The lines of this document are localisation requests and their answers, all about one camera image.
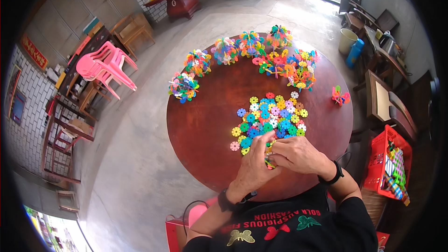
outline framed picture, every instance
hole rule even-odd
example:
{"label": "framed picture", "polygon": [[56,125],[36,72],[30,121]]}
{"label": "framed picture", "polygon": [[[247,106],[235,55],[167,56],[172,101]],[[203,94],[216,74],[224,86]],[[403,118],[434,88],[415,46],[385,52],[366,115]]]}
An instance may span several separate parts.
{"label": "framed picture", "polygon": [[25,95],[21,93],[19,90],[16,90],[9,115],[11,116],[11,119],[18,125],[22,123],[23,111],[25,109],[25,102],[26,102]]}
{"label": "framed picture", "polygon": [[16,64],[13,65],[12,70],[13,72],[11,72],[11,76],[9,77],[8,85],[6,87],[6,94],[4,97],[4,107],[6,108],[5,112],[8,118],[10,118],[17,83],[19,82],[20,74],[22,73],[22,69]]}

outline round table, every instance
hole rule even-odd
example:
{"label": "round table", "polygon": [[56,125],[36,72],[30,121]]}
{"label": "round table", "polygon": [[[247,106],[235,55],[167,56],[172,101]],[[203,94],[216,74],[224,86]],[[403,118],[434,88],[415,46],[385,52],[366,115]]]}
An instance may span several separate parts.
{"label": "round table", "polygon": [[[294,49],[311,52],[310,45],[293,41]],[[272,52],[266,47],[266,53]],[[328,158],[336,160],[344,154],[353,127],[352,103],[340,107],[331,99],[332,88],[341,87],[348,92],[344,79],[334,65],[318,51],[320,61],[316,64],[313,91],[302,90],[298,98],[308,117],[302,118],[307,127],[306,138]],[[230,66],[218,65],[211,59],[210,74],[195,77],[200,85],[192,101],[182,104],[170,97],[167,106],[168,135],[177,157],[184,167],[210,189],[220,192],[227,188],[237,176],[241,163],[241,149],[230,150],[230,143],[237,141],[232,128],[242,122],[237,110],[249,110],[249,98],[264,98],[267,92],[290,98],[298,89],[287,86],[288,79],[267,76],[258,72],[259,66],[252,59],[239,57]],[[269,181],[258,190],[256,201],[273,201],[292,197],[318,184],[316,175],[303,175],[285,169],[281,175]]]}

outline white bucket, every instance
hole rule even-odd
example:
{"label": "white bucket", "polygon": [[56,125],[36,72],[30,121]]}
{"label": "white bucket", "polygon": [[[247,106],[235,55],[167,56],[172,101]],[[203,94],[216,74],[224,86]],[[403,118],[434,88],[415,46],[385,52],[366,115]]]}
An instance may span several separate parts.
{"label": "white bucket", "polygon": [[358,36],[355,32],[351,31],[348,28],[342,28],[340,30],[340,38],[339,38],[339,52],[344,55],[348,55],[350,53],[351,47],[358,40]]}

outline left hand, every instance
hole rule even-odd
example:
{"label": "left hand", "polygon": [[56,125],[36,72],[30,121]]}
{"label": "left hand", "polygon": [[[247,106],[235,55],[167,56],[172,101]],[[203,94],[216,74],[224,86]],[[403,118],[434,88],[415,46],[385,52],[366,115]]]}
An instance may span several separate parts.
{"label": "left hand", "polygon": [[248,193],[261,188],[281,173],[281,166],[269,170],[264,162],[266,143],[273,141],[274,135],[275,132],[270,131],[255,137],[252,141],[249,153],[241,160],[237,178],[230,183],[227,189],[226,195],[230,202],[240,202]]}

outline concrete floor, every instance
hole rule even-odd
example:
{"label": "concrete floor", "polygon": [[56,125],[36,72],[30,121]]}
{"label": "concrete floor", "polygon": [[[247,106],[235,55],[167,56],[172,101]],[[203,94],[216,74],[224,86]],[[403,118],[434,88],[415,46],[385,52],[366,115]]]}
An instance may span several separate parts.
{"label": "concrete floor", "polygon": [[[187,53],[218,37],[284,25],[327,56],[351,89],[355,76],[338,52],[338,10],[321,0],[204,0],[192,20],[159,23],[156,44],[137,52],[139,70],[125,68],[137,91],[121,86],[121,100],[101,100],[95,141],[76,144],[79,222],[94,251],[167,251],[165,216],[181,216],[189,202],[214,195],[185,170],[167,133],[168,80]],[[365,108],[352,96],[356,129]]]}

